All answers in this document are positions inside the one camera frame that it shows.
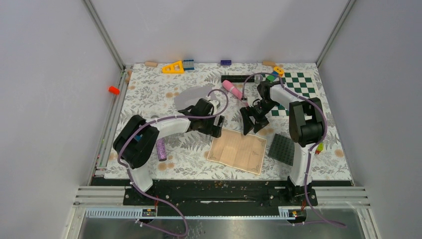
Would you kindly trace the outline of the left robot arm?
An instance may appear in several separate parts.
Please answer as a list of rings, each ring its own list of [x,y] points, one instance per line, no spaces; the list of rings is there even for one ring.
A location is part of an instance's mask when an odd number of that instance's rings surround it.
[[[144,205],[154,200],[153,180],[147,162],[156,147],[156,141],[174,134],[198,131],[214,138],[221,137],[225,117],[214,113],[214,105],[199,99],[194,106],[172,116],[145,119],[140,115],[130,118],[113,143],[117,161],[129,175],[136,188],[135,198]]]

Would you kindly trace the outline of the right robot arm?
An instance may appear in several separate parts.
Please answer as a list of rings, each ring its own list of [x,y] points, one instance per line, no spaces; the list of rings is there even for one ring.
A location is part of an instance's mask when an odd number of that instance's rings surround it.
[[[301,188],[310,183],[310,166],[316,147],[327,134],[327,122],[318,97],[307,98],[290,90],[282,81],[262,81],[257,86],[261,99],[240,113],[243,133],[259,132],[269,124],[266,115],[276,106],[289,112],[289,134],[295,151],[289,180],[294,185],[285,192],[288,203],[298,205],[305,199]]]

